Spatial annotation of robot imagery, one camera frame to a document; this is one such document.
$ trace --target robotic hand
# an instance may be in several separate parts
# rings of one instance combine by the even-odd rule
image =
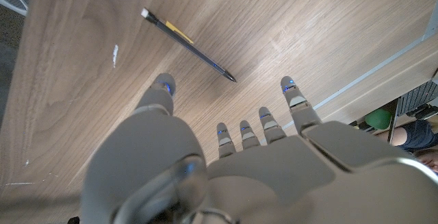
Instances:
[[[172,116],[175,81],[161,74],[94,155],[84,223],[434,223],[438,177],[408,153],[339,122],[322,123],[290,77],[281,80],[297,136],[269,110],[268,146],[247,121],[236,152],[218,124],[206,167],[195,135]]]

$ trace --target robot finger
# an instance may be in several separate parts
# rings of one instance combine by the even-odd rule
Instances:
[[[254,134],[248,121],[240,122],[240,134],[242,135],[242,146],[244,149],[260,145],[259,139]]]
[[[285,132],[281,129],[281,126],[275,121],[274,117],[266,107],[259,109],[259,117],[263,132],[265,134],[266,142],[270,144],[278,139],[286,137]]]
[[[228,133],[227,126],[224,123],[219,123],[217,126],[219,140],[219,158],[224,158],[235,153],[235,147]]]

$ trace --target wood grain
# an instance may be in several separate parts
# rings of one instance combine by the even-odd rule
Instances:
[[[281,125],[291,120],[282,76],[317,104],[422,36],[435,2],[31,0],[0,132],[0,222],[78,215],[89,159],[159,73],[175,77],[175,116],[192,127],[211,162],[217,123],[228,125],[241,149],[242,119],[263,137],[260,106]],[[144,22],[143,7],[172,22],[238,83]]]

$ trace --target black pen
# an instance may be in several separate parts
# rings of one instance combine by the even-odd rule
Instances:
[[[146,8],[143,8],[142,16],[152,24],[154,24],[158,29],[162,30],[164,33],[168,34],[173,40],[176,40],[181,45],[183,45],[187,50],[191,51],[194,55],[198,56],[205,63],[213,67],[216,71],[222,74],[227,79],[230,79],[233,82],[237,82],[235,78],[230,74],[227,70],[223,69],[221,66],[216,64],[213,60],[210,60],[205,54],[201,53],[198,49],[193,47],[186,39],[182,38],[176,32],[171,30],[171,28],[167,27],[163,24],[154,14],[149,12]]]

